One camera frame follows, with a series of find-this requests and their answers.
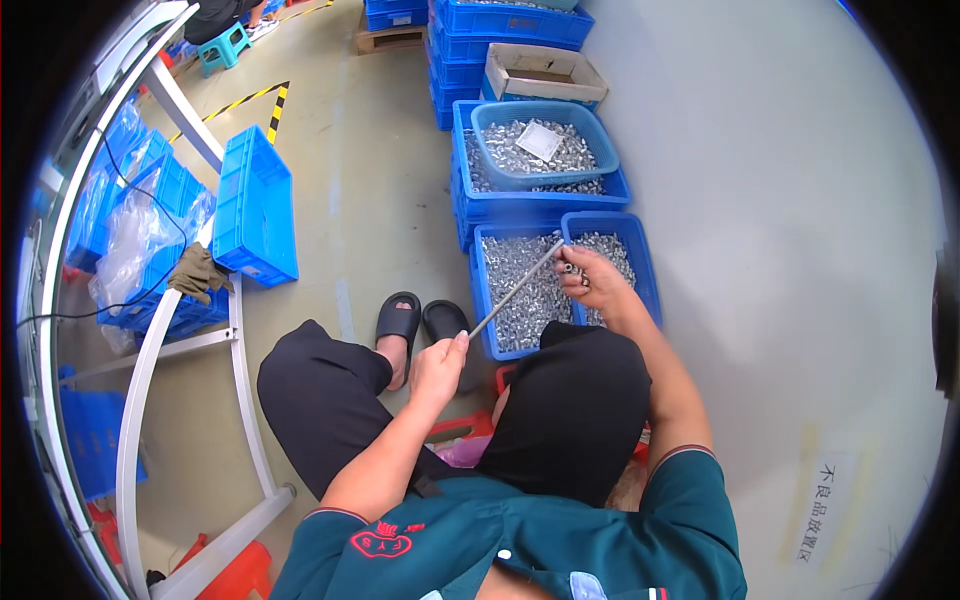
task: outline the yellow and black warning tape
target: yellow and black warning tape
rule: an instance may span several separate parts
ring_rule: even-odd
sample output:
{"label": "yellow and black warning tape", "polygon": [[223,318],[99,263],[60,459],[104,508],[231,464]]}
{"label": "yellow and black warning tape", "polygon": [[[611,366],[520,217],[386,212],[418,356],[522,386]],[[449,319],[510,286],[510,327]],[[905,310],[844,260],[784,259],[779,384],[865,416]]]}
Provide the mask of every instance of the yellow and black warning tape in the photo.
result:
{"label": "yellow and black warning tape", "polygon": [[276,104],[274,105],[274,114],[270,117],[270,127],[267,128],[267,141],[274,145],[276,139],[276,128],[280,126],[280,114],[283,112],[283,103],[287,100],[287,89],[290,88],[290,82],[280,85],[280,91],[276,94]]}
{"label": "yellow and black warning tape", "polygon": [[300,16],[300,15],[302,15],[302,14],[309,14],[309,13],[311,13],[311,12],[313,12],[313,11],[318,11],[318,10],[320,10],[320,9],[325,9],[326,7],[331,7],[331,6],[333,6],[333,0],[327,0],[326,4],[324,4],[324,5],[322,5],[322,6],[313,7],[312,9],[307,9],[306,11],[298,12],[297,14],[291,14],[290,16],[284,16],[283,18],[280,19],[280,22],[282,23],[283,21],[288,21],[288,20],[294,18],[295,16]]}
{"label": "yellow and black warning tape", "polygon": [[[249,96],[246,96],[246,97],[244,97],[244,98],[241,98],[240,100],[237,100],[236,102],[231,102],[230,104],[226,105],[225,107],[221,108],[220,110],[217,110],[216,112],[212,112],[212,113],[208,114],[206,117],[204,117],[203,119],[201,119],[201,121],[203,121],[204,123],[206,123],[206,122],[209,121],[210,119],[212,119],[212,118],[214,118],[214,117],[217,117],[217,116],[220,116],[221,114],[227,112],[227,111],[230,110],[231,108],[237,108],[237,107],[239,107],[240,105],[242,105],[243,103],[249,102],[250,100],[252,100],[252,99],[254,99],[254,98],[259,98],[260,96],[262,96],[262,95],[264,95],[264,94],[269,94],[270,92],[274,91],[275,89],[282,89],[283,91],[282,91],[281,93],[283,94],[283,97],[286,98],[287,89],[288,89],[289,87],[290,87],[290,82],[283,82],[282,84],[275,84],[275,85],[271,85],[270,87],[265,87],[264,89],[261,89],[261,90],[258,91],[258,92],[254,92],[253,94],[251,94],[251,95],[249,95]],[[183,135],[183,132],[177,132],[177,134],[174,135],[173,137],[171,137],[168,141],[172,144],[172,143],[174,143],[175,141],[177,141],[178,139],[180,139],[180,137],[181,137],[182,135]]]}

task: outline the cardboard box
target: cardboard box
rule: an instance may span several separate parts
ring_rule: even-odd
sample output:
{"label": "cardboard box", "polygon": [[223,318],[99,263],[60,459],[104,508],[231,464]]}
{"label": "cardboard box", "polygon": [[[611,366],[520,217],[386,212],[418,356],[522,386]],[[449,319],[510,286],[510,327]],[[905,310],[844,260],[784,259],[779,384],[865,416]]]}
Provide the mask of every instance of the cardboard box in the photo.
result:
{"label": "cardboard box", "polygon": [[596,110],[607,91],[607,83],[579,52],[496,42],[487,51],[484,100],[566,100]]}

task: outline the wrist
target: wrist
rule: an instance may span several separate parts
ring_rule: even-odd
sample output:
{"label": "wrist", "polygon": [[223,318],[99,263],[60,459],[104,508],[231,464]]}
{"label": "wrist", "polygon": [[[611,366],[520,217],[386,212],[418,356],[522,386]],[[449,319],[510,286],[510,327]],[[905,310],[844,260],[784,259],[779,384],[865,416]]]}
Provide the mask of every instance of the wrist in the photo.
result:
{"label": "wrist", "polygon": [[446,404],[446,402],[439,403],[435,398],[414,392],[410,394],[410,401],[400,412],[408,412],[411,419],[429,422],[429,427],[433,427],[444,411]]}
{"label": "wrist", "polygon": [[640,297],[634,292],[633,288],[624,282],[623,286],[617,288],[610,295],[610,299],[600,311],[600,316],[607,324],[615,323],[634,314],[638,303],[642,307],[643,302]]}

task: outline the gray cloth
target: gray cloth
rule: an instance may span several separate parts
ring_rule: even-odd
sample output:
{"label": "gray cloth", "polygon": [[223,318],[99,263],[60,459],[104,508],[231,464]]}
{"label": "gray cloth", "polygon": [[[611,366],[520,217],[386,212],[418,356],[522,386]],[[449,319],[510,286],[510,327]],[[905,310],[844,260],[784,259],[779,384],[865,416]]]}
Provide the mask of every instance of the gray cloth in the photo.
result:
{"label": "gray cloth", "polygon": [[233,284],[227,276],[217,270],[216,263],[210,251],[200,242],[194,242],[183,251],[177,268],[167,279],[167,289],[175,289],[187,296],[196,298],[204,306],[210,305],[210,295],[206,290],[214,292],[226,287],[231,292]]}

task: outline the wooden pallet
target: wooden pallet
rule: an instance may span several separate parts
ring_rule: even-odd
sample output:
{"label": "wooden pallet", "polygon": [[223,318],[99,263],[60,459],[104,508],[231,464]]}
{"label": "wooden pallet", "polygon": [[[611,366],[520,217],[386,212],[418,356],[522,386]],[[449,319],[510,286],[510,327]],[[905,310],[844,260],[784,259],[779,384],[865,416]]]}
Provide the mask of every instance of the wooden pallet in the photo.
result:
{"label": "wooden pallet", "polygon": [[357,54],[363,56],[396,48],[416,48],[422,46],[425,39],[426,25],[391,27],[378,32],[368,31],[367,15],[362,13],[360,25],[357,26],[356,31]]}

